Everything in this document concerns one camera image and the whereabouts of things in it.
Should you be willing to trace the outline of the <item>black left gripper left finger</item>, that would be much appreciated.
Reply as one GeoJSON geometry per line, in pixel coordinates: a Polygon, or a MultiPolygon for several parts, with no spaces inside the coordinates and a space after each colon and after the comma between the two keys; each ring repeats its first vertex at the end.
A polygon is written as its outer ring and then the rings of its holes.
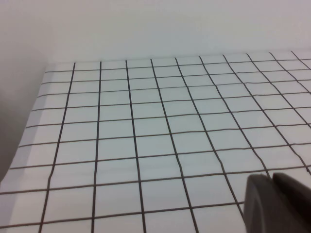
{"type": "Polygon", "coordinates": [[[247,179],[244,222],[248,233],[289,233],[292,216],[280,192],[265,175],[247,179]]]}

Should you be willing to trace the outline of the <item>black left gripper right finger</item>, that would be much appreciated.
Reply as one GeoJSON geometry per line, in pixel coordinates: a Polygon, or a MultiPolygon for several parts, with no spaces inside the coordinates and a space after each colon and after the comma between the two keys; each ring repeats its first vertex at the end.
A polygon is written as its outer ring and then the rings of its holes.
{"type": "Polygon", "coordinates": [[[311,232],[311,189],[285,173],[274,173],[273,183],[302,227],[311,232]]]}

